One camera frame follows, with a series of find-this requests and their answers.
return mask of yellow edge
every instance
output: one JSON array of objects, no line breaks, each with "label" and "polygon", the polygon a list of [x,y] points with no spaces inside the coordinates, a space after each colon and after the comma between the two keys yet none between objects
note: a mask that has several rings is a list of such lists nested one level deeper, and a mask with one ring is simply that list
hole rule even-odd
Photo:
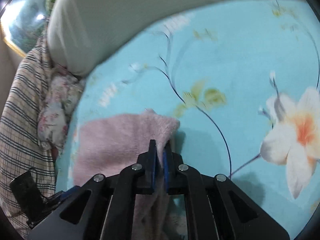
[{"label": "yellow edge", "polygon": [[1,20],[0,20],[0,27],[1,27],[2,35],[4,37],[3,38],[4,43],[7,44],[7,46],[10,49],[12,49],[15,53],[17,53],[19,56],[25,57],[27,54],[22,49],[20,49],[17,45],[15,45],[12,41],[8,40],[5,37],[5,33],[4,33],[4,30],[3,30],[2,24],[1,24]]}]

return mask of pink towel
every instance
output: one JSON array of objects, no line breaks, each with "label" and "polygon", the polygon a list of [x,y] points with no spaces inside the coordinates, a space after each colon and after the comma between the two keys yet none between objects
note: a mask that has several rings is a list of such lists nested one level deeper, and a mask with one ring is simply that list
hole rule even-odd
[{"label": "pink towel", "polygon": [[[162,165],[166,142],[179,128],[174,118],[147,110],[143,114],[122,114],[85,124],[80,129],[80,147],[74,166],[74,184],[82,186],[97,173],[106,177],[136,163],[138,155],[148,151],[156,140]],[[132,226],[132,240],[165,240],[162,231],[169,197],[164,190],[162,171],[153,195],[137,195]]]}]

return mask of plaid fabric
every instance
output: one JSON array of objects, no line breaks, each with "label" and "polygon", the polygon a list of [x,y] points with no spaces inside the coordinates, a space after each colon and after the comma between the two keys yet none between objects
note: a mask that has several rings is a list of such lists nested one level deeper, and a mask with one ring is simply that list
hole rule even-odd
[{"label": "plaid fabric", "polygon": [[26,238],[27,218],[20,211],[9,183],[31,167],[41,193],[55,190],[50,151],[41,149],[37,138],[38,114],[44,107],[51,75],[46,28],[37,45],[20,63],[0,120],[0,206],[14,228]]}]

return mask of flower petal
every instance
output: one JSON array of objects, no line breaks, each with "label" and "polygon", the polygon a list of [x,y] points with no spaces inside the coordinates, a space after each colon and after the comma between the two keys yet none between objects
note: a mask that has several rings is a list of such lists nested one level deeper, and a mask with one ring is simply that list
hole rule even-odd
[{"label": "flower petal", "polygon": [[297,198],[309,182],[316,168],[316,162],[310,162],[304,147],[294,143],[287,157],[287,183],[294,198]]},{"label": "flower petal", "polygon": [[296,140],[297,134],[294,127],[278,123],[264,138],[260,155],[267,162],[277,165],[285,164],[290,147]]},{"label": "flower petal", "polygon": [[320,96],[316,88],[306,89],[300,98],[298,109],[311,111],[316,117],[320,117]]},{"label": "flower petal", "polygon": [[284,93],[279,93],[279,97],[272,96],[267,100],[266,105],[269,109],[270,116],[276,122],[282,121],[288,113],[296,110],[295,102]]}]

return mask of metal screw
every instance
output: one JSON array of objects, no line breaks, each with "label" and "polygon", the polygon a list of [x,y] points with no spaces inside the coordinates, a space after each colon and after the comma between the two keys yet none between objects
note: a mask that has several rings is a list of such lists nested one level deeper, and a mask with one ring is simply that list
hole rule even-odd
[{"label": "metal screw", "polygon": [[141,170],[142,169],[142,165],[139,163],[135,163],[134,165],[132,165],[132,169],[135,171]]},{"label": "metal screw", "polygon": [[95,181],[95,182],[100,182],[100,181],[102,181],[104,179],[104,176],[102,175],[102,174],[97,174],[97,175],[95,175],[94,177],[93,177],[93,180]]},{"label": "metal screw", "polygon": [[227,177],[223,174],[217,175],[217,181],[224,182],[226,179],[227,179]]},{"label": "metal screw", "polygon": [[188,165],[185,164],[180,164],[178,168],[180,171],[186,171],[187,169],[189,169]]}]

